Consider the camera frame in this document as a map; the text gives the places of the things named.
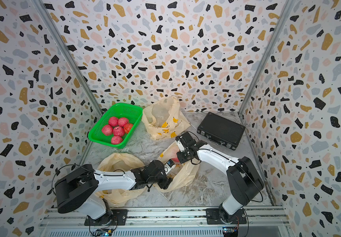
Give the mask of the beige plastic bag with apples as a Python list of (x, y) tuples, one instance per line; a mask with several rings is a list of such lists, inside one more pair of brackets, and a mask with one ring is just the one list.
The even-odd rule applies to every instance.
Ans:
[(98, 166), (98, 171), (107, 175), (97, 176), (100, 181), (95, 195), (107, 200), (111, 207), (122, 207), (130, 199), (141, 195), (147, 188), (134, 190), (135, 176), (132, 169), (143, 167), (144, 163), (137, 157), (127, 153), (113, 153)]

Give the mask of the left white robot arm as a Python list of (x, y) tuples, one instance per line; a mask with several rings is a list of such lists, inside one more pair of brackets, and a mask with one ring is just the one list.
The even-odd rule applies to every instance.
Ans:
[(58, 213), (81, 212), (94, 221), (110, 218), (112, 211), (107, 201), (96, 195), (107, 190), (141, 190), (157, 184), (167, 189), (172, 182), (168, 176), (175, 163), (159, 160), (149, 165), (121, 172), (105, 172), (93, 169), (91, 164), (79, 166), (54, 186)]

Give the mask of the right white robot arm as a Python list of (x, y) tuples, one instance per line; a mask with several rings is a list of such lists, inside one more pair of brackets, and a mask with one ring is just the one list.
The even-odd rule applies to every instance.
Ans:
[(264, 188), (262, 178), (248, 157), (239, 159), (226, 155), (203, 140), (196, 141), (189, 132), (176, 136), (175, 141), (179, 148), (177, 158), (182, 164), (198, 160), (210, 164), (226, 175), (231, 194), (221, 204), (225, 215), (234, 215)]

